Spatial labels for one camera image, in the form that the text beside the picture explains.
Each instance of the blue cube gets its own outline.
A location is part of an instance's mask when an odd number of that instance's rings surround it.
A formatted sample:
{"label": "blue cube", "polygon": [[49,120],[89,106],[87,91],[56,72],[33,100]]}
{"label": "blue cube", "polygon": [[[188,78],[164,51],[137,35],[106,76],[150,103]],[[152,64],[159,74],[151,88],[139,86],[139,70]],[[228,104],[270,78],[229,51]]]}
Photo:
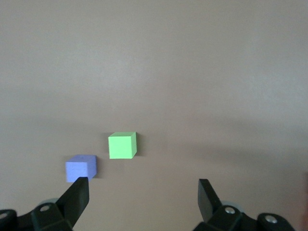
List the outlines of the blue cube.
{"label": "blue cube", "polygon": [[95,155],[75,155],[65,163],[66,182],[75,182],[79,177],[88,177],[89,181],[96,175]]}

